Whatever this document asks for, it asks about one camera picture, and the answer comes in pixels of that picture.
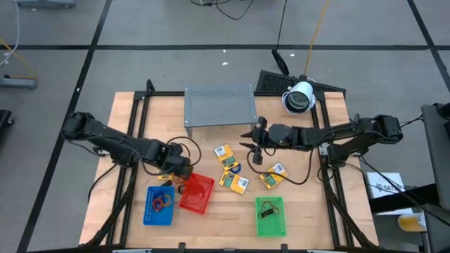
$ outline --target red plastic basket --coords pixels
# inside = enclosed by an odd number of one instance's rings
[[[205,214],[214,179],[192,173],[186,182],[180,207],[198,214]]]

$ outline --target green plastic basket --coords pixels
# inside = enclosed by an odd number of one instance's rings
[[[259,217],[259,211],[264,202],[269,201],[279,209],[279,214],[270,214],[263,219]],[[257,197],[256,206],[256,230],[259,237],[283,237],[286,236],[286,220],[284,216],[284,204],[282,197]],[[262,211],[270,205],[265,204]]]

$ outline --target blue basket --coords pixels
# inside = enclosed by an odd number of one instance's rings
[[[153,198],[159,192],[169,194],[172,198],[172,204],[169,207],[163,207],[159,212],[155,212],[153,209]],[[149,186],[147,189],[146,209],[143,214],[143,224],[147,226],[170,226],[174,216],[174,204],[174,186]]]

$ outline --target gray floor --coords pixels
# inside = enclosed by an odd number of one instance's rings
[[[238,15],[247,1],[223,9]],[[324,4],[289,1],[282,44],[308,44]],[[79,0],[74,9],[24,9],[21,44],[90,44],[105,0]],[[450,44],[448,1],[416,1],[436,44]],[[240,21],[216,8],[189,0],[113,0],[99,44],[275,44],[283,1],[255,1]],[[15,40],[14,5],[0,2],[0,37]],[[406,1],[332,1],[317,44],[425,45]],[[304,67],[306,51],[280,51],[292,74]],[[39,73],[34,91],[0,89],[0,108],[12,110],[16,123],[0,145],[0,251],[14,252],[51,156],[86,51],[20,51]],[[439,54],[450,64],[450,51]],[[114,93],[144,89],[147,78],[159,91],[178,91],[186,83],[251,82],[260,70],[279,72],[270,50],[96,51],[77,110],[107,122]],[[0,74],[26,74],[14,59]],[[391,114],[401,121],[420,114],[422,104],[445,103],[449,90],[429,51],[314,51],[308,75],[347,89],[349,113]],[[404,140],[375,146],[366,158],[382,171],[398,171],[405,184],[432,183],[421,123],[405,128]],[[97,159],[64,145],[49,193],[28,250],[74,247],[86,211],[86,194]],[[377,222],[379,231],[386,231]],[[380,241],[395,248],[393,232]]]

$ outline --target small box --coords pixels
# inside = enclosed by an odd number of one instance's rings
[[[275,172],[277,174],[280,174],[280,175],[283,175],[286,177],[288,176],[288,173],[284,169],[283,165],[281,165],[281,163],[277,163],[273,167],[267,169],[267,172]],[[269,173],[262,174],[259,177],[261,178],[261,180],[264,182],[264,184],[266,185],[266,187],[268,189],[273,188],[274,186],[276,186],[278,183],[280,183],[284,179],[280,176],[269,174]]]
[[[157,177],[158,180],[172,180],[174,178],[174,174],[170,173],[170,174],[161,174]]]
[[[236,175],[229,171],[225,171],[220,178],[219,185],[229,188],[230,190],[244,195],[245,189],[248,186],[248,179]]]
[[[239,162],[234,156],[229,144],[215,148],[214,151],[216,152],[220,165],[224,168],[224,170],[229,170],[239,165]]]

